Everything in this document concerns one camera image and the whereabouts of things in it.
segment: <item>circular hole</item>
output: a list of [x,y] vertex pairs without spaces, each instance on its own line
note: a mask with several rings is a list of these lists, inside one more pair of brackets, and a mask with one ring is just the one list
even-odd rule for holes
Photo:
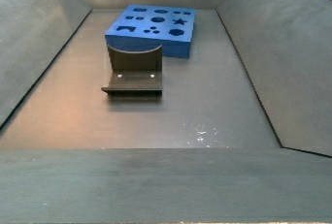
[[154,17],[152,19],[153,22],[164,22],[165,21],[165,18],[164,17]]
[[156,12],[160,13],[160,14],[166,14],[166,13],[169,13],[169,12],[165,11],[165,10],[157,10]]
[[172,29],[170,34],[174,36],[180,36],[185,34],[185,31],[182,29]]

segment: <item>black object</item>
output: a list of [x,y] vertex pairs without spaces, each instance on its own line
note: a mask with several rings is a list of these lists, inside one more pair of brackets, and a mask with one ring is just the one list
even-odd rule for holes
[[162,46],[146,51],[125,51],[107,46],[111,77],[107,94],[115,92],[162,93]]

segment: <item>star-shaped hole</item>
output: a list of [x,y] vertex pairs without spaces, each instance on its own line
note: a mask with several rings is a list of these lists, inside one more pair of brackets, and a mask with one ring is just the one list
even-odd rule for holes
[[184,19],[174,19],[173,20],[174,21],[174,24],[180,24],[180,25],[185,25],[185,23],[188,22],[186,20],[184,20]]

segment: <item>shape sorter block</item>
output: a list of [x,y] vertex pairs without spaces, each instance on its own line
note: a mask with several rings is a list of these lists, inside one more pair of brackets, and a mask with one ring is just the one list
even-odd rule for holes
[[106,43],[127,51],[152,50],[189,58],[194,9],[130,5],[105,33]]

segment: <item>bin floor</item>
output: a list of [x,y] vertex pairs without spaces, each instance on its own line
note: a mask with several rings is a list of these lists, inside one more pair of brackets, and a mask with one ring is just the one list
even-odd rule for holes
[[94,11],[0,134],[3,149],[279,148],[216,11],[198,11],[190,59],[164,58],[162,97],[109,97],[105,31]]

